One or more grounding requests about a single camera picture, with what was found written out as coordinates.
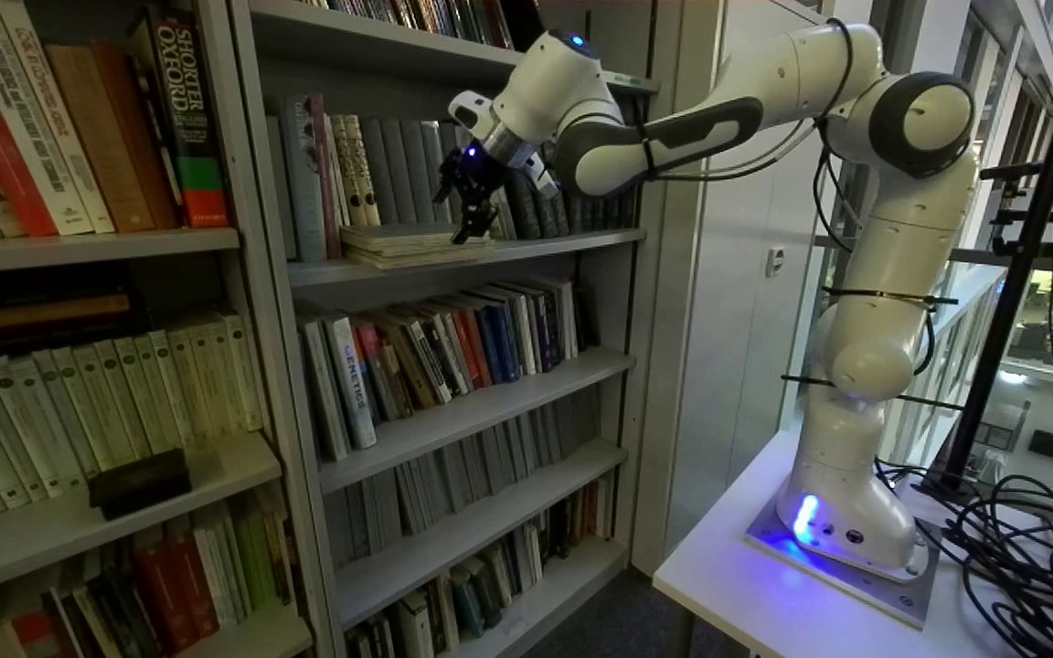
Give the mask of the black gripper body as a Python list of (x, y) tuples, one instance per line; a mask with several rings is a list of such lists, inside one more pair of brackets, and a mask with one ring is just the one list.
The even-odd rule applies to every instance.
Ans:
[(477, 141), (453, 146), (440, 165), (440, 190), (435, 196), (444, 201), (451, 192), (459, 196), (459, 223), (453, 242), (464, 243), (466, 238), (483, 238), (492, 227), (490, 196), (503, 186), (509, 169), (492, 162)]

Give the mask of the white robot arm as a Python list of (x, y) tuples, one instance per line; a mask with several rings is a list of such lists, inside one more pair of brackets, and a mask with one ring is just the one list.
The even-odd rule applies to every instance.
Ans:
[(543, 34), (498, 95), (459, 91), (451, 118), (466, 137), (440, 165), (440, 190), (459, 201), (466, 238), (490, 229), (490, 192), (516, 170), (610, 196), (789, 119), (814, 125), (832, 155), (863, 165), (878, 192), (824, 314), (813, 352), (820, 383), (803, 393), (776, 515), (813, 555), (891, 580), (919, 569), (919, 523), (872, 475), (872, 458), (886, 404), (919, 374), (932, 290), (976, 184), (961, 81), (891, 74), (869, 26), (826, 19), (727, 54), (702, 101), (627, 125), (599, 59)]

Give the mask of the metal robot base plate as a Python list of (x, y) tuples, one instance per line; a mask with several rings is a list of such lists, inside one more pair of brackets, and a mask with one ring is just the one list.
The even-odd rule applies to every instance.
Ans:
[(746, 539), (752, 549), (765, 549), (830, 589), (842, 589), (843, 594), (922, 628), (934, 589), (939, 549), (932, 539), (919, 539), (915, 560), (904, 569), (878, 572), (824, 555), (824, 543), (832, 536), (838, 530), (824, 523), (820, 498), (803, 498), (789, 520), (777, 520), (776, 504), (765, 504), (746, 525)]

